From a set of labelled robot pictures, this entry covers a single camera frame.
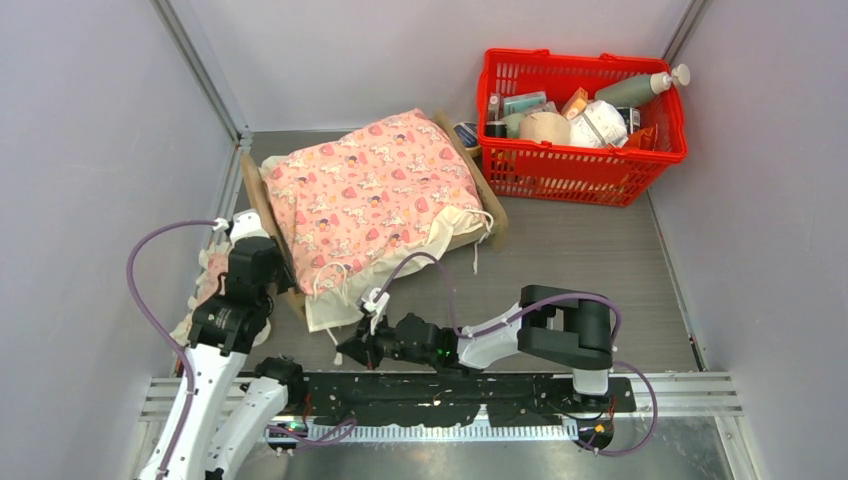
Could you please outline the pink unicorn mattress cushion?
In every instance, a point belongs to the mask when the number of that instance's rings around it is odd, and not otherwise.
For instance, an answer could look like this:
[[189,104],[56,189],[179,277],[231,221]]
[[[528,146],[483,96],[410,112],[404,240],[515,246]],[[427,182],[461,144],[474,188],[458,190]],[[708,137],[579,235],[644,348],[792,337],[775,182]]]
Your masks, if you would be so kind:
[[259,176],[313,333],[358,322],[363,292],[496,224],[470,165],[419,109],[268,157]]

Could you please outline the wooden pet bed frame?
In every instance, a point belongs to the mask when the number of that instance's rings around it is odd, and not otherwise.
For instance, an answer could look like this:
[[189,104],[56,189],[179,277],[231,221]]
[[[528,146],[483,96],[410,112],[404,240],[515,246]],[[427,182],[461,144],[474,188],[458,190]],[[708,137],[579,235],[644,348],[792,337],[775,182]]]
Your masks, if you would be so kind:
[[[485,242],[490,245],[495,252],[500,252],[506,239],[506,232],[509,227],[509,220],[504,207],[500,200],[495,195],[491,187],[486,183],[483,174],[475,164],[473,158],[467,153],[458,135],[453,130],[454,123],[442,109],[436,109],[430,116],[430,119],[438,125],[445,133],[445,136],[450,139],[453,146],[458,150],[459,154],[465,161],[468,169],[474,179],[477,195],[483,206],[483,210],[492,215],[491,233],[486,238]],[[291,255],[288,252],[286,242],[282,238],[280,229],[274,219],[269,194],[262,181],[259,167],[249,153],[242,153],[239,157],[240,173],[243,178],[243,191],[246,193],[250,207],[257,210],[260,216],[262,227],[271,235],[271,238],[276,241],[282,249],[284,258],[287,261],[286,266],[291,266]],[[306,296],[299,291],[299,287],[293,287],[284,290],[282,287],[277,289],[278,294],[282,296],[286,304],[292,310],[294,315],[303,322],[306,322]]]

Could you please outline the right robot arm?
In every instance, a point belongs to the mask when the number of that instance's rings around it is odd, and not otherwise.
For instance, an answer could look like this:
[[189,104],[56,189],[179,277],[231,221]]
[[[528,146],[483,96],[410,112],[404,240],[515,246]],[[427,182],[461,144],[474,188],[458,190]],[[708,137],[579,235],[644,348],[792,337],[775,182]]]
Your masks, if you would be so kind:
[[609,373],[622,315],[603,295],[528,285],[504,313],[464,327],[438,326],[414,314],[390,325],[386,305],[380,289],[364,294],[362,317],[354,334],[337,344],[339,356],[369,370],[392,359],[468,375],[524,353],[570,368],[571,397],[580,408],[596,410],[610,398]]

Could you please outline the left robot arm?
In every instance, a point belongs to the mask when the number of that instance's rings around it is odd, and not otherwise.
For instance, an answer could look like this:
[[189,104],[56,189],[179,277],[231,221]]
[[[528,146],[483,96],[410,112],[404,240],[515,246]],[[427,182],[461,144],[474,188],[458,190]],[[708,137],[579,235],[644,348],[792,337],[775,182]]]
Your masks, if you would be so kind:
[[298,412],[307,398],[301,365],[268,357],[255,367],[229,415],[225,400],[254,340],[273,311],[270,285],[282,276],[282,254],[270,238],[235,241],[222,289],[195,311],[184,374],[142,479],[232,479],[267,425]]

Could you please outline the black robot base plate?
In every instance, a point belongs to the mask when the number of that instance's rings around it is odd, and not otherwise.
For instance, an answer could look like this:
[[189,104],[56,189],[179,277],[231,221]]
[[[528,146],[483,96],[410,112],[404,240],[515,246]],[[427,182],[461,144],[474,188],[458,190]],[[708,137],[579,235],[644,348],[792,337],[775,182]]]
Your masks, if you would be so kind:
[[588,405],[575,396],[569,375],[553,373],[310,373],[306,385],[282,412],[326,426],[348,418],[368,427],[467,426],[480,413],[495,427],[545,426],[562,413],[594,417],[636,410],[627,378],[612,378],[610,398]]

